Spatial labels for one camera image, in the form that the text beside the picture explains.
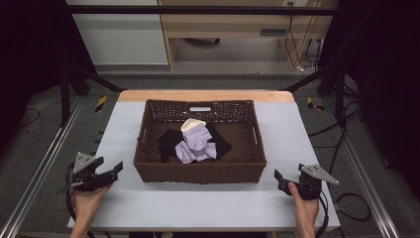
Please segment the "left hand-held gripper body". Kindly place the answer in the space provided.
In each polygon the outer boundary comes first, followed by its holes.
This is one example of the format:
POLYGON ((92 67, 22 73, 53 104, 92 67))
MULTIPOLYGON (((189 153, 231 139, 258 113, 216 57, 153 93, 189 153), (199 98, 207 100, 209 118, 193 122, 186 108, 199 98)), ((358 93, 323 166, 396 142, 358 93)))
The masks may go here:
POLYGON ((96 177, 98 174, 96 170, 92 172, 90 165, 97 159, 93 156, 77 153, 74 160, 74 166, 72 171, 72 179, 70 186, 80 191, 94 191, 100 186, 96 185, 96 177))

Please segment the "black cloth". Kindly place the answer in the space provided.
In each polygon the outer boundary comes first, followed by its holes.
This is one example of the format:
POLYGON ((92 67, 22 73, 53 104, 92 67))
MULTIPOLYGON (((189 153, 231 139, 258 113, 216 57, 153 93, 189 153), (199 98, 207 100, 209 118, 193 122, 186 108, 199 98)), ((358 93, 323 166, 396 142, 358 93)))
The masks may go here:
MULTIPOLYGON (((217 132, 212 124, 206 123, 205 127, 209 130, 212 136, 210 142, 215 143, 217 149, 217 158, 211 160, 219 160, 232 149, 232 145, 217 132)), ((168 161, 169 157, 177 158, 175 146, 182 140, 182 132, 180 130, 166 130, 158 139, 158 148, 160 150, 161 160, 164 163, 168 161)))

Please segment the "brown wicker basket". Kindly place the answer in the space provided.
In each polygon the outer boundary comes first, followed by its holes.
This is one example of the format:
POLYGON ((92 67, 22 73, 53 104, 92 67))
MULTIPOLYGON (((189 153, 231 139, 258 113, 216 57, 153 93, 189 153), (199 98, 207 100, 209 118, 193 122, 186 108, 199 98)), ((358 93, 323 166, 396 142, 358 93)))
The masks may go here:
POLYGON ((146 102, 134 165, 144 182, 258 182, 266 166, 263 140, 252 100, 146 102), (183 164, 176 157, 163 162, 158 139, 166 130, 180 130, 188 119, 212 124, 232 145, 219 160, 183 164))

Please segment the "light purple cloth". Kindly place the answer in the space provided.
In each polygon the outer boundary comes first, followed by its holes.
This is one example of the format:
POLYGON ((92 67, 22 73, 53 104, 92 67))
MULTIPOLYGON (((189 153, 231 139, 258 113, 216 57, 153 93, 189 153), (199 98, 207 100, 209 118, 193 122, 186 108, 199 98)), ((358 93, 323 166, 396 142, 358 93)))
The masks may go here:
POLYGON ((183 140, 175 146, 175 153, 183 164, 217 158, 216 144, 210 142, 212 136, 203 124, 182 128, 181 132, 183 140))

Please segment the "cream cloth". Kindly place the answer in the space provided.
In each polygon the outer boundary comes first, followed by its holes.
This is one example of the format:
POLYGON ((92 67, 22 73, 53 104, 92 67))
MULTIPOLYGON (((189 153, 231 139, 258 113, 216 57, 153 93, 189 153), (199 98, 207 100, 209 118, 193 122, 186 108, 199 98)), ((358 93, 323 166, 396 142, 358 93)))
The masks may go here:
POLYGON ((188 118, 182 125, 181 125, 181 127, 180 127, 180 131, 182 132, 182 133, 184 133, 184 132, 187 132, 187 131, 189 131, 190 129, 192 129, 192 128, 194 128, 194 127, 196 127, 196 126, 198 126, 198 125, 203 125, 203 126, 205 126, 206 125, 206 122, 205 121, 202 121, 202 120, 198 120, 198 119, 195 119, 195 118, 188 118))

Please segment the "person's right hand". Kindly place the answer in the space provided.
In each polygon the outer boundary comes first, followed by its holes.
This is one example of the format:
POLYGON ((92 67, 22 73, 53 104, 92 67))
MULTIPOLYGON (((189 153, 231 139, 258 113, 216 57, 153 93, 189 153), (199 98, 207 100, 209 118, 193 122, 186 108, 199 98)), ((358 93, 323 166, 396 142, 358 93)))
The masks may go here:
POLYGON ((296 185, 293 182, 288 184, 288 188, 294 199, 297 227, 303 231, 313 231, 319 212, 319 201, 317 199, 302 199, 296 185))

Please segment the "person's left hand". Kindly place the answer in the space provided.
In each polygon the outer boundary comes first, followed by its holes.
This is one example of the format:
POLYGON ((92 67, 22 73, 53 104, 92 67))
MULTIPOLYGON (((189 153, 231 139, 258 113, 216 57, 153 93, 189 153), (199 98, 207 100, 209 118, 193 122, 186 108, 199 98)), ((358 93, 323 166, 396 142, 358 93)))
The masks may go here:
POLYGON ((112 187, 108 184, 94 191, 77 190, 71 197, 75 210, 75 226, 90 227, 106 192, 112 187))

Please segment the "white table mat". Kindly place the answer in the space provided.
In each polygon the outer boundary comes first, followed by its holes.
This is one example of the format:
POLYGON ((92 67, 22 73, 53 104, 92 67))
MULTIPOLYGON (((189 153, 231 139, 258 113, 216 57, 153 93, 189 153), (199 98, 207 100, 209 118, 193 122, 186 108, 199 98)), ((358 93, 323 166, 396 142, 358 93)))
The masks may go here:
POLYGON ((116 103, 97 150, 100 172, 121 164, 93 221, 108 231, 280 231, 295 227, 294 204, 275 173, 296 180, 318 160, 294 102, 255 105, 266 166, 257 183, 143 182, 133 158, 145 105, 116 103))

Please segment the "yellow black tape strip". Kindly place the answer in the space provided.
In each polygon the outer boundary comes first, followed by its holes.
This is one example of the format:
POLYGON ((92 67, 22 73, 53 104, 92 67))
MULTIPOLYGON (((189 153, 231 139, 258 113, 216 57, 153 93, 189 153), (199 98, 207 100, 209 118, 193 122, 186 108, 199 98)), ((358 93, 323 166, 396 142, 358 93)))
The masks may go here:
POLYGON ((325 111, 323 106, 315 105, 311 97, 307 97, 307 107, 317 111, 325 111))
POLYGON ((98 103, 95 107, 95 110, 94 110, 95 113, 98 113, 102 110, 106 100, 107 100, 107 96, 100 97, 100 99, 98 100, 98 103))

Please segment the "black metal stand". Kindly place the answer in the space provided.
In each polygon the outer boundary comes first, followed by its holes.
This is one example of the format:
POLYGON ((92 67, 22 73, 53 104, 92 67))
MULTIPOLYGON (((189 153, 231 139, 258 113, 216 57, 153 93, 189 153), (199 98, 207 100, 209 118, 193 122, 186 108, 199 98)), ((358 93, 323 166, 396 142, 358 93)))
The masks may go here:
POLYGON ((332 91, 335 91, 334 116, 339 125, 345 127, 347 122, 344 106, 345 73, 339 65, 325 65, 321 69, 316 70, 290 86, 282 88, 282 91, 294 92, 316 79, 321 80, 317 88, 317 93, 320 96, 327 96, 330 95, 332 91))
POLYGON ((72 87, 77 95, 87 95, 90 88, 85 82, 89 78, 101 84, 113 92, 122 92, 124 88, 119 87, 93 71, 89 71, 80 65, 69 64, 65 66, 59 75, 60 97, 61 97, 61 122, 64 126, 70 117, 69 88, 72 87))

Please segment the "wooden table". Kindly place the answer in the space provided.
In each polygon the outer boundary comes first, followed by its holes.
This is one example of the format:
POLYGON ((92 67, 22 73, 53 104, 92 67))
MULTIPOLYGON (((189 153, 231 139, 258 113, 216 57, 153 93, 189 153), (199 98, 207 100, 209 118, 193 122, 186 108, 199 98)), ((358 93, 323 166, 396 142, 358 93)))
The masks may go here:
POLYGON ((179 101, 253 100, 256 102, 294 102, 291 92, 278 90, 125 90, 118 102, 148 99, 179 101))

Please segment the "black curtain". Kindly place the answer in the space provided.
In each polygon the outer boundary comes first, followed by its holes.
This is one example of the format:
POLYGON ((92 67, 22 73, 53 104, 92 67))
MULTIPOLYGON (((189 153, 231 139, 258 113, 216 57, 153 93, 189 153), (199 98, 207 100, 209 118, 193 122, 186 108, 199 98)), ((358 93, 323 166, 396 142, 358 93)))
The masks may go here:
POLYGON ((58 85, 59 67, 33 29, 38 7, 66 0, 0 0, 0 153, 26 112, 29 99, 58 85))
POLYGON ((345 73, 382 154, 420 201, 420 0, 339 0, 370 6, 345 73))

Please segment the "white cabinet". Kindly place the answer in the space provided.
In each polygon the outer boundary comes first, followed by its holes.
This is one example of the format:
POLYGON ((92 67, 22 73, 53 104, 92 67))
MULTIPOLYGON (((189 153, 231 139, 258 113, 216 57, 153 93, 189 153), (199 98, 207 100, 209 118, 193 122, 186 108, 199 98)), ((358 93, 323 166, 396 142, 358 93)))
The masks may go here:
POLYGON ((160 15, 73 14, 95 65, 168 64, 160 15))

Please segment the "aluminium floor rail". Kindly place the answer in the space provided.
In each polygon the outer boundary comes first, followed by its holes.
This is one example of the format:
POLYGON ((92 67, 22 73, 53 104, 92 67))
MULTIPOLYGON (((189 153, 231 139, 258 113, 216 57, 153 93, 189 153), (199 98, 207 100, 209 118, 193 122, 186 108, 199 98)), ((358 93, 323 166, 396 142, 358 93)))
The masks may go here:
MULTIPOLYGON (((356 108, 356 101, 348 101, 344 103, 344 118, 346 126, 350 123, 351 113, 360 114, 359 109, 356 108)), ((374 184, 364 168, 357 151, 349 138, 350 129, 347 126, 345 129, 337 129, 338 136, 346 133, 342 145, 348 156, 348 162, 355 175, 356 180, 362 194, 364 195, 367 204, 370 207, 371 215, 381 233, 382 238, 400 238, 400 234, 391 219, 385 205, 377 191, 374 184)))
POLYGON ((0 238, 15 238, 23 224, 34 200, 36 199, 52 165, 57 157, 65 139, 79 114, 80 108, 85 100, 84 96, 76 96, 70 108, 70 113, 66 122, 61 125, 54 135, 54 138, 47 149, 43 159, 35 171, 31 181, 26 187, 14 211, 9 216, 4 226, 0 229, 0 238))

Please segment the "black horizontal frame bar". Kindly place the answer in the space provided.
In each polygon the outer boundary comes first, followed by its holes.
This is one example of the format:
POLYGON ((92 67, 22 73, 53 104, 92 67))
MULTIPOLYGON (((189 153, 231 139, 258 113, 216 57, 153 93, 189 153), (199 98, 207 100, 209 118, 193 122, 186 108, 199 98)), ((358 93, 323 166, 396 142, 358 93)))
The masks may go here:
POLYGON ((240 7, 240 6, 111 6, 68 5, 71 14, 170 14, 170 15, 298 15, 334 16, 346 9, 331 7, 240 7))

